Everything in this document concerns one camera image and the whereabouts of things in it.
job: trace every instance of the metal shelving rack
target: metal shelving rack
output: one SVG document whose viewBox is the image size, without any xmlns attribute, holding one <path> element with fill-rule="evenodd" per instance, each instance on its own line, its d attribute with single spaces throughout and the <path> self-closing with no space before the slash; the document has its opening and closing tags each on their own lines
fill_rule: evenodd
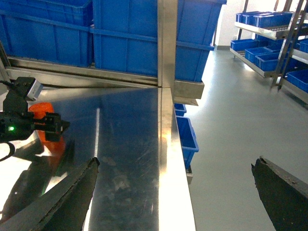
<svg viewBox="0 0 308 231">
<path fill-rule="evenodd" d="M 277 10 L 278 2 L 279 0 L 276 1 L 274 11 Z M 272 40 L 284 39 L 284 43 L 282 45 L 282 48 L 279 54 L 279 61 L 278 61 L 275 71 L 269 71 L 269 72 L 262 71 L 255 64 L 245 59 L 244 57 L 245 51 L 234 51 L 233 49 L 230 49 L 230 51 L 234 54 L 235 57 L 242 60 L 250 68 L 256 71 L 260 76 L 262 76 L 263 78 L 269 78 L 269 77 L 273 78 L 271 87 L 275 86 L 278 77 L 283 76 L 285 73 L 285 69 L 282 70 L 283 61 L 285 58 L 287 58 L 287 62 L 285 65 L 286 67 L 291 57 L 291 53 L 288 53 L 288 48 L 289 46 L 291 46 L 291 49 L 293 48 L 294 42 L 292 43 L 292 41 L 294 41 L 294 38 L 297 38 L 299 35 L 305 35 L 308 33 L 308 29 L 302 26 L 305 20 L 305 15 L 301 11 L 303 2 L 304 0 L 299 1 L 297 9 L 293 13 L 293 16 L 291 18 L 289 25 L 269 27 L 269 28 L 259 28 L 256 26 L 251 26 L 251 25 L 246 25 L 243 23 L 235 22 L 235 26 L 239 28 L 238 39 L 241 39 L 242 30 L 251 31 L 253 33 L 267 37 Z M 290 11 L 291 3 L 292 3 L 292 0 L 287 0 L 285 2 L 283 11 Z M 246 12 L 247 6 L 248 6 L 248 0 L 246 0 L 245 2 L 243 12 Z"/>
<path fill-rule="evenodd" d="M 158 0 L 158 77 L 7 57 L 0 47 L 0 77 L 32 76 L 45 85 L 68 88 L 170 88 L 175 103 L 198 105 L 204 83 L 176 80 L 177 0 Z"/>
<path fill-rule="evenodd" d="M 300 0 L 299 4 L 300 6 L 298 7 L 302 7 L 304 0 Z M 306 32 L 306 30 L 303 30 L 304 28 L 304 24 L 308 23 L 308 14 L 306 13 L 308 9 L 308 1 L 306 1 L 304 10 L 301 12 L 300 14 L 300 20 L 299 20 L 299 24 L 298 24 L 298 30 L 295 32 L 294 37 L 293 37 L 293 44 L 291 44 L 291 48 L 290 48 L 290 53 L 288 56 L 288 60 L 293 58 L 296 59 L 300 62 L 303 62 L 305 64 L 308 64 L 308 53 L 299 51 L 297 49 L 294 49 L 294 44 L 297 41 L 298 37 L 300 35 L 308 35 L 308 33 Z M 300 98 L 302 101 L 304 101 L 305 103 L 308 103 L 308 93 L 301 90 L 300 88 L 298 88 L 297 86 L 293 85 L 292 83 L 290 83 L 289 81 L 287 81 L 286 79 L 286 70 L 284 68 L 284 70 L 282 71 L 282 75 L 281 75 L 281 79 L 278 83 L 278 90 L 280 90 L 283 86 L 286 90 L 288 90 L 289 92 L 291 92 L 293 95 L 295 95 L 296 97 Z M 277 79 L 274 78 L 273 82 L 272 82 L 272 86 L 276 85 L 276 81 Z"/>
</svg>

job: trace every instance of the black cable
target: black cable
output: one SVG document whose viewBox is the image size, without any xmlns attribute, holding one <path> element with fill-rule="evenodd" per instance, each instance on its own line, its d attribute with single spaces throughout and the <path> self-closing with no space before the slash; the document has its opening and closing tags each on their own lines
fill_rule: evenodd
<svg viewBox="0 0 308 231">
<path fill-rule="evenodd" d="M 10 88 L 13 88 L 15 86 L 15 84 L 13 83 L 10 83 L 8 81 L 4 81 L 4 80 L 0 80 L 0 83 L 3 83 L 4 85 L 10 87 Z"/>
<path fill-rule="evenodd" d="M 9 154 L 7 156 L 5 156 L 2 159 L 0 159 L 0 162 L 10 158 L 15 153 L 15 146 L 14 146 L 14 144 L 9 143 L 9 142 L 7 142 L 6 144 L 10 147 L 10 152 L 9 152 Z"/>
</svg>

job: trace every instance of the gray floor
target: gray floor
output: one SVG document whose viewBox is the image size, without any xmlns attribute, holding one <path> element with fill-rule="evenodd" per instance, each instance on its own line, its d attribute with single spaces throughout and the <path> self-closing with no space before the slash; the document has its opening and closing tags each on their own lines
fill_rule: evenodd
<svg viewBox="0 0 308 231">
<path fill-rule="evenodd" d="M 200 152 L 190 185 L 198 231 L 274 231 L 251 163 L 263 155 L 308 182 L 308 110 L 287 91 L 269 90 L 229 51 L 209 56 L 199 107 L 187 106 Z"/>
</svg>

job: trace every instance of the stainless steel table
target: stainless steel table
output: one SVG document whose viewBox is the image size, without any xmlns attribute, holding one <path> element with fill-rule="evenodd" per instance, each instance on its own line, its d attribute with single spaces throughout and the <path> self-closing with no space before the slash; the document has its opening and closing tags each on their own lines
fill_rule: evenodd
<svg viewBox="0 0 308 231">
<path fill-rule="evenodd" d="M 13 142 L 15 157 L 0 162 L 2 220 L 96 156 L 83 230 L 195 230 L 170 89 L 50 89 L 38 102 L 71 125 L 57 148 L 36 132 Z M 0 144 L 2 155 L 7 149 Z"/>
</svg>

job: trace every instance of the blue storage bin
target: blue storage bin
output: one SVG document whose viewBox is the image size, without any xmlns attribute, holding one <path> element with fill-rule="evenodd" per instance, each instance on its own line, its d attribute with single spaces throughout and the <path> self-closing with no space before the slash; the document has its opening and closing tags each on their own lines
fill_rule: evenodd
<svg viewBox="0 0 308 231">
<path fill-rule="evenodd" d="M 266 47 L 269 44 L 269 41 L 267 40 L 257 40 L 258 41 L 258 47 Z"/>
<path fill-rule="evenodd" d="M 190 119 L 177 116 L 177 122 L 182 145 L 184 164 L 185 168 L 188 169 L 193 159 L 193 155 L 199 151 L 199 146 Z"/>
<path fill-rule="evenodd" d="M 179 0 L 177 41 L 210 45 L 226 0 Z"/>
<path fill-rule="evenodd" d="M 271 26 L 289 25 L 293 13 L 291 12 L 276 12 L 270 15 L 255 15 L 255 26 L 266 28 Z"/>
<path fill-rule="evenodd" d="M 177 116 L 184 116 L 184 114 L 187 112 L 185 105 L 181 103 L 175 103 L 174 108 L 175 108 L 175 115 Z"/>
<path fill-rule="evenodd" d="M 95 67 L 157 77 L 157 39 L 91 29 Z M 177 42 L 175 78 L 200 82 L 214 47 Z"/>
<path fill-rule="evenodd" d="M 265 47 L 265 49 L 271 52 L 280 52 L 281 46 L 280 45 L 268 46 L 268 47 Z"/>
<path fill-rule="evenodd" d="M 0 10 L 80 26 L 93 21 L 92 0 L 1 0 Z"/>
<path fill-rule="evenodd" d="M 177 41 L 210 45 L 226 0 L 179 0 Z M 157 38 L 157 0 L 93 0 L 96 29 Z"/>
<path fill-rule="evenodd" d="M 266 54 L 271 53 L 271 51 L 266 50 L 263 47 L 257 47 L 257 48 L 250 48 L 245 50 L 245 58 L 249 60 L 250 62 L 256 64 L 257 58 L 256 55 L 258 54 Z"/>
<path fill-rule="evenodd" d="M 299 43 L 299 50 L 308 53 L 308 40 L 303 40 Z"/>
<path fill-rule="evenodd" d="M 74 66 L 92 62 L 88 27 L 0 11 L 0 40 L 8 55 Z"/>
<path fill-rule="evenodd" d="M 274 71 L 278 65 L 279 52 L 257 55 L 256 65 L 263 71 Z M 282 68 L 285 66 L 286 59 L 283 61 Z M 287 71 L 295 68 L 297 61 L 290 59 Z"/>
<path fill-rule="evenodd" d="M 260 11 L 237 13 L 236 14 L 236 22 L 246 23 L 246 18 L 244 17 L 244 15 L 256 14 L 256 13 L 260 13 Z"/>
<path fill-rule="evenodd" d="M 267 37 L 264 37 L 264 36 L 261 36 L 261 35 L 257 35 L 257 34 L 256 34 L 256 40 L 258 40 L 258 41 L 266 40 L 268 42 L 271 41 L 270 38 L 267 38 Z"/>
<path fill-rule="evenodd" d="M 253 39 L 241 39 L 241 40 L 232 40 L 231 48 L 235 51 L 244 51 L 248 48 L 255 48 L 258 46 L 258 41 Z"/>
<path fill-rule="evenodd" d="M 177 42 L 175 79 L 201 82 L 205 64 L 214 47 Z"/>
<path fill-rule="evenodd" d="M 268 15 L 271 12 L 256 12 L 256 13 L 246 13 L 243 14 L 243 18 L 245 20 L 245 24 L 254 26 L 256 24 L 256 20 L 254 18 L 255 15 Z"/>
<path fill-rule="evenodd" d="M 289 72 L 287 80 L 308 93 L 308 70 Z"/>
<path fill-rule="evenodd" d="M 282 46 L 284 39 L 279 40 L 269 40 L 269 46 L 280 45 Z"/>
</svg>

